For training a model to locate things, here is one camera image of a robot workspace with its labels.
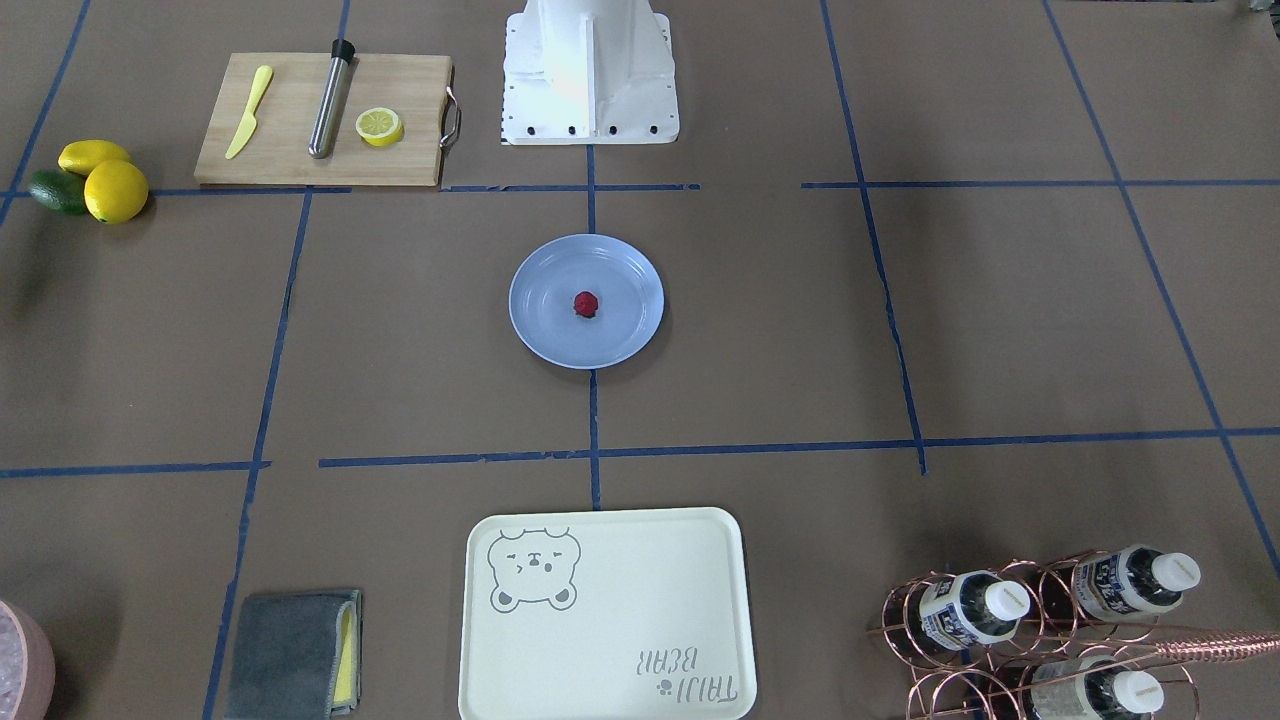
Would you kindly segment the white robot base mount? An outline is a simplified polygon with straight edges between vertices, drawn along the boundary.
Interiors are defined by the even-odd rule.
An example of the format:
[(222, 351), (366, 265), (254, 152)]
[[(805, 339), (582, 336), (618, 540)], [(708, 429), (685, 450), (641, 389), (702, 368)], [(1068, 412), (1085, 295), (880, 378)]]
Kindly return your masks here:
[(678, 140), (672, 28), (650, 3), (527, 1), (504, 41), (503, 145)]

